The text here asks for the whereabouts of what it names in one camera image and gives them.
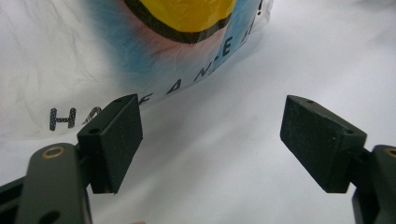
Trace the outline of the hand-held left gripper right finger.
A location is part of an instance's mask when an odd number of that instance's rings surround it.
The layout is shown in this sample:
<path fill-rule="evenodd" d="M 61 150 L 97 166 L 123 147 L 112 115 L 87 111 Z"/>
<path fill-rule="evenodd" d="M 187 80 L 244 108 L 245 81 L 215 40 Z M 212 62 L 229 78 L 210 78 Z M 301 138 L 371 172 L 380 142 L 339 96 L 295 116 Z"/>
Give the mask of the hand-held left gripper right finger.
<path fill-rule="evenodd" d="M 280 138 L 322 189 L 345 193 L 348 167 L 363 152 L 367 134 L 322 105 L 289 95 Z"/>

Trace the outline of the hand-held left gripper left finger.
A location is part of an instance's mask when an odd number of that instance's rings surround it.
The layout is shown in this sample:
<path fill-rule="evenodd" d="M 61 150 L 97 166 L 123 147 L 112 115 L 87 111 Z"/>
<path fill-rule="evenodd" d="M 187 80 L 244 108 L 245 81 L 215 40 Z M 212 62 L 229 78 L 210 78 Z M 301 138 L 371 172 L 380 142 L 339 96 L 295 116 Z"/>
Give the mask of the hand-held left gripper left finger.
<path fill-rule="evenodd" d="M 94 193 L 117 193 L 143 140 L 136 94 L 112 101 L 78 133 L 82 152 L 92 159 Z"/>

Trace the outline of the clear printed plastic bag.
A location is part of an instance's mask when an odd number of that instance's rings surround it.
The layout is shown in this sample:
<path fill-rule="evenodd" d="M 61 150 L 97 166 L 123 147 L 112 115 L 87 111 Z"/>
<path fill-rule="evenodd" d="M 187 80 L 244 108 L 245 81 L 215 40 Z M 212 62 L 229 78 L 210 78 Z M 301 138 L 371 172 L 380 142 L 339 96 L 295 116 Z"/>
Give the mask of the clear printed plastic bag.
<path fill-rule="evenodd" d="M 274 0 L 0 0 L 0 141 L 62 135 L 113 99 L 209 77 Z"/>

